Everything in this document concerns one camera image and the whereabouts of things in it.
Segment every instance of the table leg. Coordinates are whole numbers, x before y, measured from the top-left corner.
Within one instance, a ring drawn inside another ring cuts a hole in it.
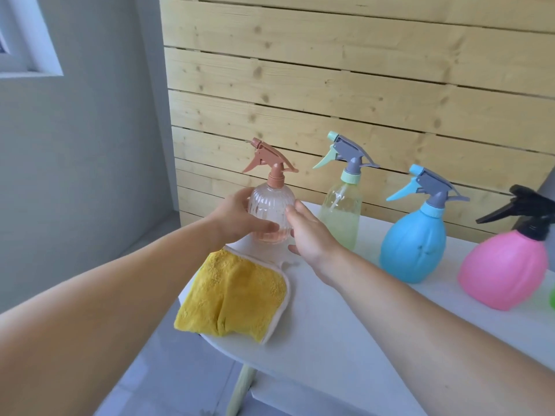
[[[250,385],[253,383],[255,375],[256,370],[254,368],[251,368],[248,365],[243,365],[241,372],[239,373],[239,378],[235,383],[232,398],[229,400],[225,416],[237,416],[241,404],[243,403],[243,399],[249,391]]]

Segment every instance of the bottle cap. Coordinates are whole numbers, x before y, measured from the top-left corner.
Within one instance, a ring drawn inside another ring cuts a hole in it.
[[[528,219],[517,223],[515,229],[530,239],[545,241],[550,225],[555,223],[555,201],[522,185],[513,185],[509,191],[514,195],[509,204],[476,219],[476,223],[495,222],[508,216],[526,216]]]
[[[270,146],[268,143],[257,138],[253,138],[250,143],[254,146],[256,151],[254,152],[253,160],[243,172],[249,172],[259,165],[269,165],[271,171],[268,174],[268,187],[283,188],[285,185],[285,176],[283,173],[299,172],[280,151],[277,151],[277,149]]]
[[[373,168],[380,167],[372,158],[365,152],[365,150],[357,145],[354,141],[349,140],[347,137],[341,134],[330,131],[328,133],[328,139],[334,143],[330,146],[330,150],[326,156],[322,158],[313,169],[324,166],[325,164],[331,162],[332,160],[341,160],[347,162],[347,167],[341,174],[341,180],[350,184],[358,184],[360,181],[360,170],[365,166],[370,166]],[[365,157],[368,163],[364,164],[362,158]]]
[[[470,198],[462,196],[451,182],[423,166],[413,164],[409,172],[415,177],[411,178],[411,182],[405,187],[388,197],[387,201],[398,200],[414,193],[429,194],[430,197],[420,210],[432,217],[441,217],[448,201],[470,201]],[[450,191],[454,191],[456,195],[449,196]]]

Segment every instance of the yellow microfiber cloth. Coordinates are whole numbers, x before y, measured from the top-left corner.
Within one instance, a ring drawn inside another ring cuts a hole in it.
[[[226,246],[208,256],[193,281],[174,327],[205,335],[232,332],[264,344],[289,301],[281,269]]]

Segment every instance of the wooden plank wall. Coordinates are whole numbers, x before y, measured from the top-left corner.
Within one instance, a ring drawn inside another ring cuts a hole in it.
[[[242,186],[253,137],[301,169],[295,195],[321,203],[343,165],[313,170],[328,131],[365,168],[363,214],[390,222],[425,197],[385,198],[421,164],[471,203],[450,236],[479,242],[515,219],[476,218],[539,188],[555,166],[555,0],[160,0],[182,223]]]

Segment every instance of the mint green trigger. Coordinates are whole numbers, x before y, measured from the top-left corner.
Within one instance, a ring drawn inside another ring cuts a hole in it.
[[[386,201],[398,200],[399,198],[403,198],[409,194],[414,194],[415,192],[417,192],[418,189],[421,188],[421,186],[418,182],[416,182],[416,178],[416,176],[411,178],[411,182],[409,182],[405,187],[401,188],[395,194],[387,197]]]
[[[327,155],[324,156],[322,160],[318,162],[312,169],[316,169],[321,166],[324,166],[325,164],[331,162],[332,160],[335,160],[336,156],[337,156],[337,150],[334,148],[333,145],[331,145],[330,151],[327,153]]]

